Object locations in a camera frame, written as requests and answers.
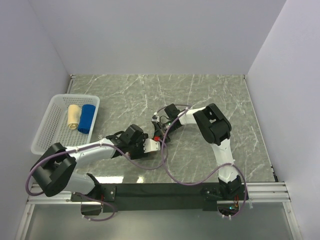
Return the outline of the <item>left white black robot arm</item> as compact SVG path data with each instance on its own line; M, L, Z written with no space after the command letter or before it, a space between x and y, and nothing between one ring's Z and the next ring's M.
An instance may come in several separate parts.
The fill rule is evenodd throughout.
M132 160L143 158L147 156L145 142L148 137L139 126L132 124L125 131L85 145L64 147L61 143L55 143L31 168L29 176L34 178L47 197L71 191L80 192L89 201L95 201L101 194L98 181L92 174L79 174L76 170L126 154Z

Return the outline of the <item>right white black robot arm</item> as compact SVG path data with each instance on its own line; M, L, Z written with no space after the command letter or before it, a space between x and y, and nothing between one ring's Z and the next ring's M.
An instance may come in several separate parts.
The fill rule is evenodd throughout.
M167 115L167 122L162 122L158 112L152 116L154 127L154 140L166 142L169 134L185 125L197 125L204 140L210 144L218 171L218 197L223 200L234 199L242 189L241 174L234 165L231 151L232 126L218 106L211 103L205 107L179 110L175 104L163 108Z

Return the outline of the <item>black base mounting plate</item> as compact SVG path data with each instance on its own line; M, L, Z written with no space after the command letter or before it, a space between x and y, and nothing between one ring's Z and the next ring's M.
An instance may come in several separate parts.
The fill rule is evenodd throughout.
M186 186L178 183L103 183L86 196L72 193L81 203L83 215L113 211L194 210L217 211L219 201L248 200L241 183L204 182Z

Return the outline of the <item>rolled beige towel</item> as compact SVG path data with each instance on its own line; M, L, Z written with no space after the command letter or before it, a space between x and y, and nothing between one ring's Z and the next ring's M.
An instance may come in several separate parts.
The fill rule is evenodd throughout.
M71 104L68 106L68 112L67 112L67 126L71 130L76 130L80 123L80 117L81 117L82 109L76 105Z

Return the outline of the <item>aluminium rail frame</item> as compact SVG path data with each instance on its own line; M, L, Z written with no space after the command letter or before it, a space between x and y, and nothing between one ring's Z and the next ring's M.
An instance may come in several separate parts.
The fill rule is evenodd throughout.
M28 240L292 240L293 210L287 187L274 170L245 82L245 76L210 74L123 74L72 77L68 92L94 95L100 105L92 141L140 126L151 134L153 113L162 107L217 104L232 125L231 150L248 182L249 200L234 219L202 210L121 211L90 222L69 195L28 204Z

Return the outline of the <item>white plastic basket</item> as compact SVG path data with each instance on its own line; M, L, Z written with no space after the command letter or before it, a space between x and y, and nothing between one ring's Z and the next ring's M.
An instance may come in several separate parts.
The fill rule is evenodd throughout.
M88 134L71 130L68 127L69 105L94 105L95 112ZM42 121L35 134L30 150L34 155L43 155L54 143L61 143L65 147L80 146L91 141L100 98L86 94L57 94L53 96L47 106Z

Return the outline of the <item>rolled blue towel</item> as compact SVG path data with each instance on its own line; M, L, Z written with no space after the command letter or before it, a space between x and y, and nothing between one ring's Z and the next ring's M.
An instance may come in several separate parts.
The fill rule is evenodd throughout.
M82 134L89 134L92 121L95 115L96 107L92 104L84 104L81 109L81 115L77 130Z

